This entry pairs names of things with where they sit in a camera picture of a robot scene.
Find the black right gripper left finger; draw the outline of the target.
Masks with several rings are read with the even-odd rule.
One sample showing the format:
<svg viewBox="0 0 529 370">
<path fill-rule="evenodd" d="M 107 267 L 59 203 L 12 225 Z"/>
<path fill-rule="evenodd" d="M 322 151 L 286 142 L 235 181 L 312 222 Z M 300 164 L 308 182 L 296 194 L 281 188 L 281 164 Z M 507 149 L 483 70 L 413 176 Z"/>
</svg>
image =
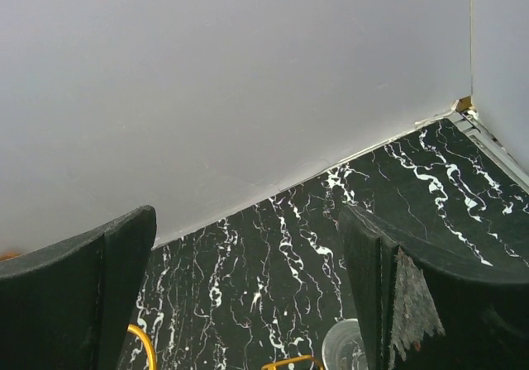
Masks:
<svg viewBox="0 0 529 370">
<path fill-rule="evenodd" d="M 3 369 L 115 369 L 155 241 L 141 206 L 1 263 Z"/>
</svg>

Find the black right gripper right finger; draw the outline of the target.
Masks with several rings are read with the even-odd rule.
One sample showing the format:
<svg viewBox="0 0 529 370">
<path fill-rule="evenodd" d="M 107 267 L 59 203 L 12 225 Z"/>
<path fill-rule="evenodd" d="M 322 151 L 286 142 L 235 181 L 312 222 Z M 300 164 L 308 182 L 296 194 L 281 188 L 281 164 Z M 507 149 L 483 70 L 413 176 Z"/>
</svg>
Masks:
<svg viewBox="0 0 529 370">
<path fill-rule="evenodd" d="M 411 236 L 359 206 L 338 221 L 371 369 L 525 369 L 528 272 Z"/>
</svg>

